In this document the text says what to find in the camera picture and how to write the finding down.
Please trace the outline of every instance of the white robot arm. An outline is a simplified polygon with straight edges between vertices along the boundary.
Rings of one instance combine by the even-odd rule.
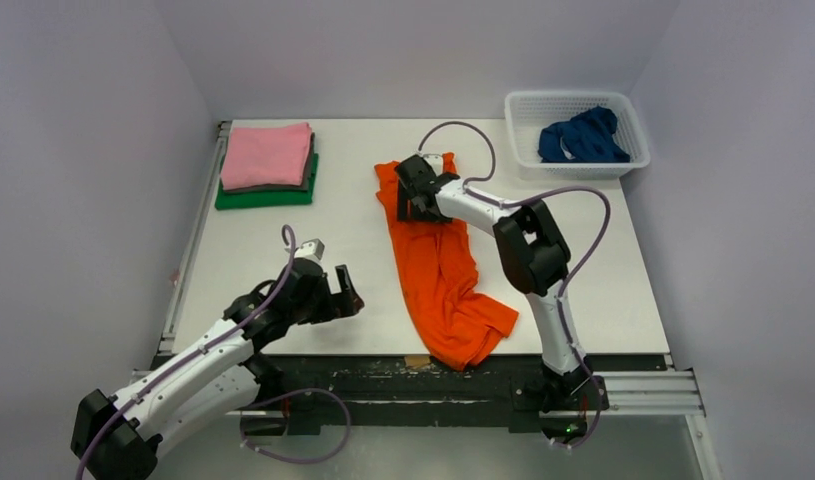
[[[456,218],[495,238],[505,276],[527,297],[537,323],[543,410],[563,405],[592,379],[592,371],[560,295],[570,252],[548,207],[541,200],[514,204],[467,190],[463,180],[437,174],[418,155],[401,162],[396,173],[399,220]],[[348,317],[363,308],[344,265],[336,268],[340,291],[331,294],[320,266],[323,250],[318,240],[303,243],[268,298],[261,293],[269,284],[264,282],[149,376],[111,396],[100,390],[87,395],[71,444],[81,472],[85,466],[98,480],[148,478],[159,458],[216,417],[285,393],[280,372],[260,351],[292,325]]]
[[[98,480],[148,478],[160,458],[213,419],[285,393],[263,347],[293,325],[353,316],[364,306],[344,265],[336,267],[340,291],[331,293],[323,253],[319,240],[304,242],[282,282],[234,300],[172,360],[111,396],[95,390],[84,397],[71,442],[81,467]],[[261,290],[269,284],[267,301]]]
[[[551,212],[542,200],[513,202],[467,189],[457,175],[435,171],[428,162],[433,157],[439,156],[413,155],[396,167],[399,220],[460,219],[495,238],[505,276],[533,310],[548,395],[568,398],[592,370],[578,345],[568,301],[560,295],[571,254]]]

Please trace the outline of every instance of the white basket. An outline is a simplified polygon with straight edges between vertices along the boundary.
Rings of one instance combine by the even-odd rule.
[[[542,163],[537,153],[542,129],[569,120],[590,108],[613,110],[619,119],[613,139],[631,156],[630,163]],[[648,165],[651,157],[637,112],[621,93],[587,91],[512,92],[504,101],[507,135],[513,146],[519,176],[553,174],[576,179],[619,178],[635,168]]]

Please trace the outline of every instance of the white table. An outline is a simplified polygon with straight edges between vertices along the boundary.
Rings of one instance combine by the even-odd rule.
[[[440,121],[310,120],[320,154],[312,205],[217,211],[212,207],[214,199],[211,200],[184,284],[172,353],[181,351],[201,335],[234,298],[258,282],[278,275],[286,262],[280,238],[284,223],[293,226],[299,241],[321,238],[326,245],[324,260],[331,268],[348,265],[366,307],[353,318],[293,327],[285,338],[270,344],[267,352],[427,353],[401,296],[386,220],[375,197],[378,180],[373,166],[410,156],[422,136]],[[233,127],[290,123],[294,121],[238,120]],[[483,190],[518,199],[569,184],[517,179],[504,121],[473,123],[493,140],[499,157],[496,176],[480,185]],[[481,175],[489,169],[486,145],[463,127],[446,127],[437,132],[424,150],[454,152],[463,176]],[[569,288],[581,345],[590,353],[668,353],[622,187],[618,180],[588,184],[609,197],[613,218],[601,247]],[[600,227],[601,202],[591,194],[569,193],[547,203],[572,250],[572,261],[577,262]],[[525,297],[507,283],[493,239],[475,229],[470,229],[469,235],[480,273],[477,290],[520,313],[512,335],[498,345],[495,353],[540,353],[533,316]]]

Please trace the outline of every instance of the orange cloth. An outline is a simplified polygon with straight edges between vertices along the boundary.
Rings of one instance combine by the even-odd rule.
[[[463,221],[398,221],[396,165],[375,165],[375,173],[407,311],[434,357],[455,370],[477,365],[510,335],[519,313],[474,292],[478,270]],[[453,153],[443,155],[443,169],[456,172]]]

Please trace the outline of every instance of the cable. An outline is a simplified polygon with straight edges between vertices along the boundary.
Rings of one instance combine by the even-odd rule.
[[[263,303],[260,304],[259,307],[254,309],[250,315],[245,317],[244,320],[239,322],[233,328],[228,330],[227,332],[219,335],[215,339],[207,342],[204,347],[205,350],[210,350],[212,347],[216,346],[217,344],[227,340],[231,335],[239,332],[242,330],[248,323],[250,323],[255,317],[263,313],[266,307],[274,300],[277,296],[277,293],[283,288],[283,285],[286,283],[286,279],[289,278],[289,274],[292,270],[292,263],[295,261],[295,232],[292,230],[292,227],[289,225],[284,225],[281,228],[281,236],[283,237],[283,243],[289,247],[289,260],[286,262],[286,267],[284,267],[283,275],[281,275],[280,279],[277,282],[277,285],[272,289],[271,293],[269,293],[268,297],[263,300]],[[116,413],[114,413],[103,426],[101,429],[98,430],[98,433],[92,438],[92,441],[89,442],[89,445],[86,447],[86,451],[83,452],[83,456],[80,457],[80,463],[77,466],[77,473],[75,474],[75,480],[82,480],[83,479],[83,472],[86,470],[86,466],[89,464],[89,459],[92,458],[92,454],[95,452],[95,449],[98,448],[98,444],[101,442],[101,439],[107,433],[107,431],[112,428],[113,424],[115,424],[120,418],[127,413],[128,410],[133,408],[136,405],[138,400],[141,400],[142,397],[147,395],[152,389],[156,388],[163,380],[168,378],[171,374],[179,370],[184,365],[188,364],[198,356],[203,355],[201,350],[193,350],[189,354],[185,355],[182,358],[179,358],[175,361],[175,363],[169,367],[168,369],[164,370],[162,373],[158,374],[157,377],[148,382],[142,390],[135,395],[135,398],[131,398],[121,408],[118,409]]]
[[[312,457],[312,458],[286,457],[286,456],[280,455],[278,453],[270,452],[270,451],[268,451],[268,450],[266,450],[264,448],[258,447],[258,446],[251,443],[251,441],[245,435],[245,432],[242,430],[242,421],[240,420],[240,422],[239,422],[239,436],[242,438],[242,445],[248,447],[249,449],[253,450],[256,453],[259,453],[260,455],[265,455],[265,456],[267,456],[269,458],[273,458],[275,460],[280,460],[281,462],[294,463],[296,465],[312,465],[314,463],[324,462],[325,460],[333,457],[334,455],[336,455],[337,453],[342,451],[342,449],[345,448],[345,445],[348,443],[348,437],[351,435],[351,414],[348,412],[348,406],[345,405],[345,402],[343,402],[342,399],[337,397],[336,394],[334,394],[333,392],[330,392],[328,390],[324,390],[324,389],[321,389],[321,388],[302,388],[300,390],[294,390],[294,391],[291,391],[289,393],[284,393],[283,395],[280,395],[278,397],[274,397],[272,399],[269,399],[269,400],[266,400],[266,401],[263,401],[263,402],[254,403],[254,404],[249,405],[248,407],[245,407],[245,408],[262,408],[262,407],[265,407],[266,405],[270,405],[272,403],[279,402],[281,400],[285,400],[287,398],[294,397],[296,395],[300,395],[302,393],[308,393],[308,392],[309,393],[321,393],[323,395],[327,395],[328,397],[333,399],[333,401],[335,401],[337,405],[339,405],[339,408],[342,409],[342,413],[345,414],[345,433],[342,435],[342,439],[339,441],[339,443],[336,445],[336,447],[334,447],[333,450],[331,450],[330,452],[328,452],[328,453],[326,453],[324,455],[320,455],[318,457]]]
[[[268,287],[273,283],[274,280],[263,280],[262,282],[258,283],[254,288],[251,289],[251,295],[259,293],[261,290],[263,290],[264,288]]]
[[[447,127],[449,125],[459,125],[461,127],[466,127],[474,130],[478,135],[481,136],[481,138],[484,139],[484,142],[486,142],[487,146],[489,147],[490,158],[492,158],[492,166],[489,169],[489,174],[487,174],[484,177],[469,177],[463,179],[463,188],[466,188],[466,186],[469,185],[469,183],[471,182],[485,182],[492,178],[495,175],[495,164],[496,164],[495,146],[492,144],[492,140],[489,139],[489,137],[487,136],[486,133],[483,132],[483,130],[469,122],[464,122],[461,120],[449,120],[447,122],[442,122],[439,125],[435,126],[434,128],[430,129],[430,131],[428,131],[428,133],[425,134],[424,138],[422,138],[422,141],[419,142],[419,153],[422,152],[422,148],[424,148],[425,142],[427,142],[428,139],[431,138],[431,135],[433,135],[437,130],[443,127]]]
[[[569,348],[572,349],[572,354],[575,356],[575,360],[578,361],[578,364],[581,365],[581,368],[584,370],[584,373],[587,375],[588,381],[590,383],[592,383],[593,385],[595,385],[596,391],[598,393],[598,396],[597,396],[596,401],[595,401],[595,418],[593,418],[592,427],[587,429],[587,433],[584,434],[584,436],[581,437],[581,439],[579,441],[575,442],[574,444],[568,444],[566,446],[567,448],[570,448],[570,449],[571,448],[577,448],[577,447],[583,445],[584,442],[586,442],[590,438],[590,436],[592,435],[592,433],[595,431],[596,427],[598,426],[598,422],[601,419],[601,412],[602,412],[602,409],[603,409],[602,397],[604,396],[604,391],[598,385],[598,382],[596,382],[595,376],[593,375],[592,370],[590,370],[589,367],[586,366],[586,364],[584,363],[584,359],[581,356],[581,352],[579,352],[578,348],[575,346],[575,340],[572,338],[572,331],[569,329],[569,323],[566,320],[566,314],[565,314],[564,309],[563,309],[563,302],[561,302],[560,299],[564,298],[564,296],[566,294],[566,290],[569,288],[569,283],[572,281],[573,278],[575,278],[575,275],[577,275],[577,273],[581,270],[581,268],[584,266],[584,264],[587,263],[587,260],[590,259],[593,252],[595,252],[595,249],[598,248],[598,245],[601,243],[601,240],[604,238],[604,234],[607,232],[607,226],[610,223],[610,215],[611,215],[610,200],[608,200],[607,196],[601,190],[598,190],[598,189],[595,189],[595,188],[592,188],[592,187],[588,187],[588,186],[584,186],[584,185],[574,185],[574,186],[569,186],[569,187],[561,187],[561,188],[557,188],[555,190],[549,190],[547,192],[543,192],[543,193],[528,197],[528,198],[526,198],[524,200],[518,200],[518,201],[515,201],[515,202],[509,202],[509,203],[504,202],[503,200],[494,199],[492,197],[489,197],[487,195],[482,194],[481,192],[473,191],[472,189],[468,188],[468,183],[472,182],[472,181],[485,182],[485,181],[491,179],[495,175],[495,168],[496,168],[496,163],[497,163],[497,158],[496,158],[496,155],[495,155],[495,147],[493,146],[492,141],[489,139],[489,137],[486,135],[486,133],[484,133],[480,128],[476,127],[475,125],[473,125],[471,123],[463,122],[463,121],[460,121],[460,120],[451,120],[451,121],[447,121],[447,122],[442,122],[439,125],[432,128],[428,133],[425,134],[424,138],[422,138],[422,141],[419,142],[419,152],[422,151],[422,147],[425,146],[425,142],[427,142],[428,138],[430,138],[430,136],[434,132],[436,132],[437,130],[439,130],[439,129],[445,127],[445,126],[448,126],[448,125],[460,125],[460,126],[464,126],[464,127],[467,127],[467,128],[470,128],[470,129],[474,130],[475,132],[478,133],[478,135],[481,136],[481,138],[484,139],[484,141],[489,146],[490,159],[491,159],[491,162],[492,162],[492,165],[490,166],[489,174],[484,176],[484,177],[469,177],[467,179],[464,179],[463,180],[463,191],[467,195],[469,195],[469,196],[471,196],[473,198],[477,198],[478,200],[489,203],[491,205],[496,205],[499,208],[521,207],[522,205],[526,205],[528,203],[531,203],[531,202],[534,202],[534,201],[537,201],[537,200],[543,200],[543,199],[546,199],[546,198],[549,198],[549,197],[553,197],[555,195],[560,195],[561,193],[568,193],[568,192],[588,192],[588,193],[592,193],[592,194],[596,195],[599,199],[601,199],[602,203],[604,203],[604,221],[601,224],[601,228],[598,231],[598,235],[596,235],[595,240],[593,240],[593,243],[590,245],[590,248],[587,249],[586,253],[584,253],[584,256],[581,257],[581,260],[572,268],[572,271],[569,272],[569,275],[567,275],[566,278],[563,280],[563,283],[560,285],[560,289],[558,290],[558,293],[557,293],[557,312],[558,312],[559,317],[560,317],[560,324],[563,327],[563,333],[566,336],[566,342],[569,344]]]

